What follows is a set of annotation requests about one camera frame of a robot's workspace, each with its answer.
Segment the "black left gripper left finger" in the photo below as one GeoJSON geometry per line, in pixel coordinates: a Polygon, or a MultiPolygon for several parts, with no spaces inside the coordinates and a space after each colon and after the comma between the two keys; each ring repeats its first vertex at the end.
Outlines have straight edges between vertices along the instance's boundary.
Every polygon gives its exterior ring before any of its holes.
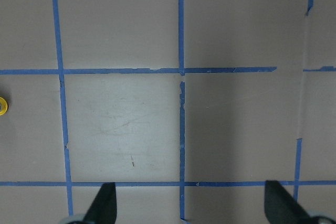
{"type": "Polygon", "coordinates": [[[117,196],[115,186],[115,183],[102,184],[83,218],[84,223],[114,224],[116,222],[117,196]]]}

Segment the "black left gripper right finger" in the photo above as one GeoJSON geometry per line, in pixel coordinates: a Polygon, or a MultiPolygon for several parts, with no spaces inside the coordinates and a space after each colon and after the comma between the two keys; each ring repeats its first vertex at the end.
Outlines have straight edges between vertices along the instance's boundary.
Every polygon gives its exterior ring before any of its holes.
{"type": "Polygon", "coordinates": [[[265,181],[264,213],[269,223],[303,223],[310,215],[277,180],[265,181]]]}

